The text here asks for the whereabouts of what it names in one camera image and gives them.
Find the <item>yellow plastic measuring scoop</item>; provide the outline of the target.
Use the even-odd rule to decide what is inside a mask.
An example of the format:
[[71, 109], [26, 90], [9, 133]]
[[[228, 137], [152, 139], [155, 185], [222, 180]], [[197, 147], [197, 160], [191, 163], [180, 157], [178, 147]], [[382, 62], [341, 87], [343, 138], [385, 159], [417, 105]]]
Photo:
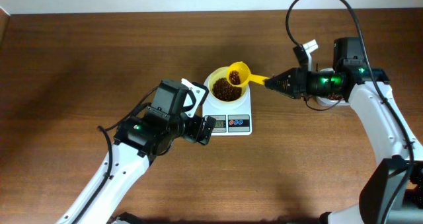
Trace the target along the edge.
[[[229, 73], [233, 70], [239, 72], [239, 77], [241, 79], [240, 85], [232, 85], [229, 81]], [[245, 64], [244, 62], [239, 61], [239, 62], [232, 63], [229, 66], [229, 68], [227, 69], [227, 72], [226, 72], [226, 79], [227, 79], [228, 83], [231, 84], [234, 87], [244, 87], [244, 86], [248, 85], [249, 82], [254, 82], [254, 83], [257, 83], [259, 85], [264, 85], [264, 81], [269, 79], [269, 77], [252, 74], [250, 72], [248, 65]]]

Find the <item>pale yellow plastic bowl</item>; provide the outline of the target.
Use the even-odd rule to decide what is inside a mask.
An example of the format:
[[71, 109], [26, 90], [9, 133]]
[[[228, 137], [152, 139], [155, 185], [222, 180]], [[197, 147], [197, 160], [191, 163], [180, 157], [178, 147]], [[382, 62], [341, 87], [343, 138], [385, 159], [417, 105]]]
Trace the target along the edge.
[[238, 102], [246, 97], [249, 87], [234, 87], [226, 78], [228, 67], [220, 67], [210, 74], [206, 83], [211, 96], [221, 102]]

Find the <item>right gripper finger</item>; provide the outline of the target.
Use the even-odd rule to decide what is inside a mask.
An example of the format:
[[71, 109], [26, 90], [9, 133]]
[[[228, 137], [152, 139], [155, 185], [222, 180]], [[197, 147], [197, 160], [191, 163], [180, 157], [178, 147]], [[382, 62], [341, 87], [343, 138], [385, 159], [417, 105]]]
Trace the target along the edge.
[[287, 96], [289, 98], [294, 98], [294, 93], [292, 91], [292, 88], [290, 85], [288, 85], [286, 82], [281, 81], [273, 81], [273, 82], [265, 82], [264, 85], [267, 89], [270, 89], [272, 91], [276, 91], [284, 96]]
[[276, 82], [289, 83], [291, 78], [293, 77], [293, 74], [294, 74], [294, 68], [288, 69], [287, 71], [284, 71], [281, 74], [274, 75], [271, 78], [265, 80], [264, 84], [265, 85], [271, 85], [271, 84], [274, 84]]

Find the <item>red adzuki beans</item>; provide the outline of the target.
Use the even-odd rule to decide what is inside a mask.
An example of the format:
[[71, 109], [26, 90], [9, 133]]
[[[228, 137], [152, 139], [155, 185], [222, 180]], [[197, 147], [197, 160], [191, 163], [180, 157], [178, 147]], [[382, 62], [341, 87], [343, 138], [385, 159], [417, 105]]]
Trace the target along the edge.
[[327, 97], [329, 100], [342, 100], [343, 96], [342, 95], [337, 95], [337, 94], [332, 94], [330, 96]]

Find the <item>white digital kitchen scale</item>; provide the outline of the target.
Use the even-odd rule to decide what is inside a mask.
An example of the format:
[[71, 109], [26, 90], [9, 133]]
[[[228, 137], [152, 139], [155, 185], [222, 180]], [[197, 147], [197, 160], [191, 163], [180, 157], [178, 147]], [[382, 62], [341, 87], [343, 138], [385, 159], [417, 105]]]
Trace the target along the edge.
[[210, 93], [202, 105], [202, 115], [216, 119], [213, 136], [250, 135], [252, 133], [252, 109], [249, 86], [243, 90], [243, 95], [232, 102], [216, 99], [212, 94], [213, 83], [211, 75], [205, 81]]

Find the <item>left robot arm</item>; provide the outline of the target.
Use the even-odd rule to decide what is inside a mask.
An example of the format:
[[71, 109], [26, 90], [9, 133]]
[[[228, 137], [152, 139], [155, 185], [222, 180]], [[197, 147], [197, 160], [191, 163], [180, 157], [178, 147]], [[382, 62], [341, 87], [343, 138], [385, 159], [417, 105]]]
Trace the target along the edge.
[[173, 141], [207, 145], [216, 124], [211, 116], [196, 115], [209, 90], [182, 79], [163, 79], [150, 91], [153, 100], [142, 99], [119, 122], [98, 130], [106, 138], [108, 152], [84, 190], [59, 219], [59, 223], [106, 223], [132, 185], [157, 157], [169, 152]]

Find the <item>clear plastic food container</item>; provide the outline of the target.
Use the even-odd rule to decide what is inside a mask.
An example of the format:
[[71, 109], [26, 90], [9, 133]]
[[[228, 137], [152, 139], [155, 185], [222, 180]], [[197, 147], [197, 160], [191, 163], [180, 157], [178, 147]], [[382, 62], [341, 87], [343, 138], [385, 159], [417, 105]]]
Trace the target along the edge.
[[[322, 69], [321, 72], [326, 72], [326, 71], [330, 71], [333, 72], [334, 70], [332, 68], [326, 68], [326, 69]], [[321, 105], [321, 106], [332, 106], [335, 103], [338, 102], [338, 99], [329, 99], [329, 98], [325, 98], [325, 97], [321, 97], [321, 96], [317, 96], [316, 97], [316, 101]], [[348, 102], [346, 102], [344, 99], [342, 99], [336, 106], [349, 106], [350, 104]]]

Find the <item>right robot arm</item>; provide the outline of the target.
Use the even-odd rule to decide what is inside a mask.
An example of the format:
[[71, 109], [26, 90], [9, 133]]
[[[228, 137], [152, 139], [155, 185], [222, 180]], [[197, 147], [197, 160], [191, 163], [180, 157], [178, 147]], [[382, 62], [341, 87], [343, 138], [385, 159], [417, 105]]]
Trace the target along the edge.
[[329, 71], [311, 70], [311, 51], [296, 47], [300, 66], [265, 80], [265, 87], [293, 99], [341, 96], [361, 120], [377, 163], [358, 204], [326, 212], [320, 223], [421, 223], [422, 144], [399, 111], [386, 73], [369, 69], [359, 38], [334, 41]]

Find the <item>red beans in scoop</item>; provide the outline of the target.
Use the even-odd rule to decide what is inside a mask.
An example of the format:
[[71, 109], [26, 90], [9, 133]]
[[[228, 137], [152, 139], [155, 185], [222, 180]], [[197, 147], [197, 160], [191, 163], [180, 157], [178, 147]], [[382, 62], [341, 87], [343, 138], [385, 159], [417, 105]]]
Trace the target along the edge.
[[235, 70], [231, 71], [229, 73], [229, 81], [232, 85], [240, 85], [241, 79], [239, 77], [239, 72]]

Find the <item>red beans in bowl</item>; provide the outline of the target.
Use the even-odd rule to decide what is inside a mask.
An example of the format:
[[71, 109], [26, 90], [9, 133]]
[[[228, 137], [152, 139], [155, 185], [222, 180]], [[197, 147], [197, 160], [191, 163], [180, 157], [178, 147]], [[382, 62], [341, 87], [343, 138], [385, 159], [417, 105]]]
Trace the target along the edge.
[[242, 88], [233, 87], [226, 78], [220, 78], [213, 84], [212, 94], [219, 100], [231, 102], [241, 97]]

